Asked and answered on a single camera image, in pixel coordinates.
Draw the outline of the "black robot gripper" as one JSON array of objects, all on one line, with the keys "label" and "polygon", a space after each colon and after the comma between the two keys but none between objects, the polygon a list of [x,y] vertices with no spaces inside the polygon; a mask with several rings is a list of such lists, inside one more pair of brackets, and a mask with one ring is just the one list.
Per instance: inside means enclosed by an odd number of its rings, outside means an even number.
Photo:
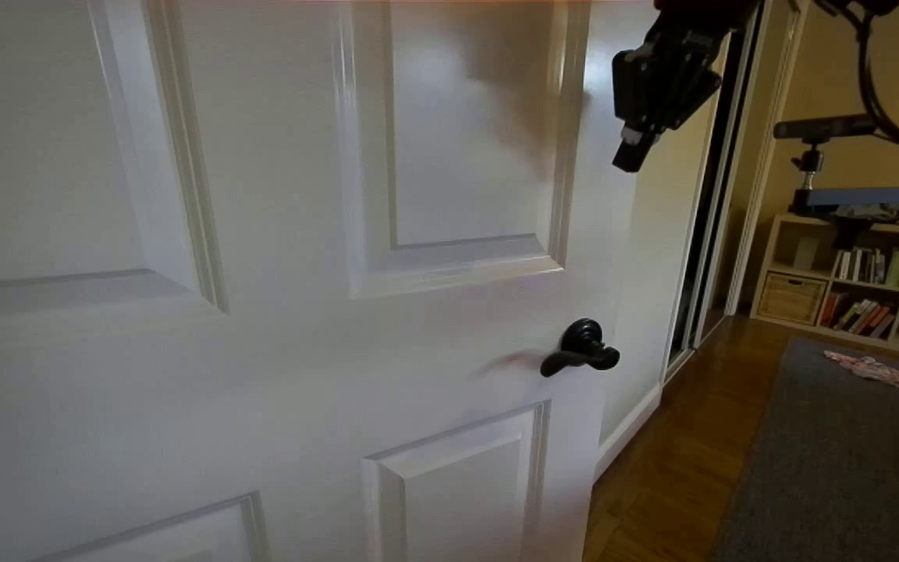
[{"label": "black robot gripper", "polygon": [[610,97],[622,129],[610,165],[639,173],[656,133],[686,123],[722,77],[712,61],[757,0],[651,0],[659,15],[632,51],[610,56]]}]

